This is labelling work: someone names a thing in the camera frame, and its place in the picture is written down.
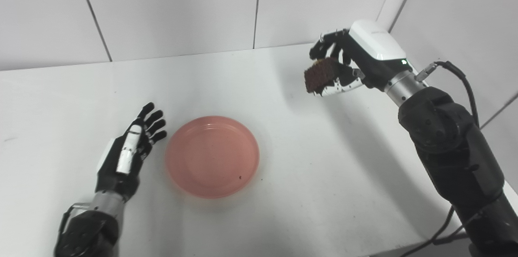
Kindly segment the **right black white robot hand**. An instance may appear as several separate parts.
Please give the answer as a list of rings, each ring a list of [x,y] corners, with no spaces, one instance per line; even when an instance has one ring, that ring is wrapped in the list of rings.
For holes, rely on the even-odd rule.
[[[350,28],[322,34],[309,56],[313,64],[304,71],[306,91],[320,96],[363,85],[384,91],[396,75],[412,72],[405,51],[391,34],[365,19]]]

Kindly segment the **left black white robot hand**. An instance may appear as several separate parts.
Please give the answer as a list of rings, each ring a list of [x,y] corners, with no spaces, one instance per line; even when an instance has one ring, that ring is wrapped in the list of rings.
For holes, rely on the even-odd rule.
[[[126,131],[109,141],[97,172],[95,192],[115,192],[131,199],[139,185],[144,160],[153,146],[167,136],[163,111],[154,103],[144,105]]]

